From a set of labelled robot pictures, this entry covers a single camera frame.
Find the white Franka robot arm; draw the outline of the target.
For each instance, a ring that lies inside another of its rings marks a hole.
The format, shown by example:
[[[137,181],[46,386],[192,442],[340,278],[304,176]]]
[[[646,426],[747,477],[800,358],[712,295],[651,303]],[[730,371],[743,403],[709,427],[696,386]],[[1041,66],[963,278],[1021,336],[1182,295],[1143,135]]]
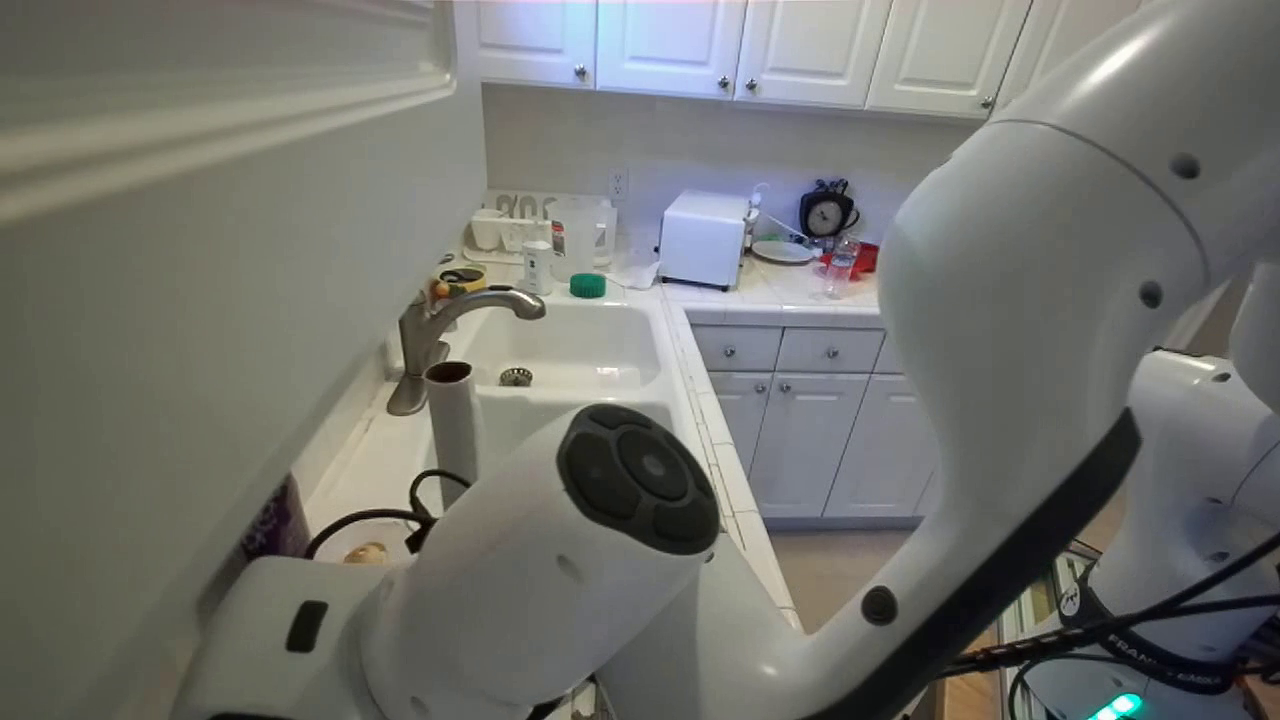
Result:
[[[1138,359],[1274,254],[1280,0],[1149,0],[900,205],[879,307],[937,427],[939,506],[818,631],[722,543],[657,422],[577,403],[385,567],[266,558],[177,720],[891,720],[1110,502]]]

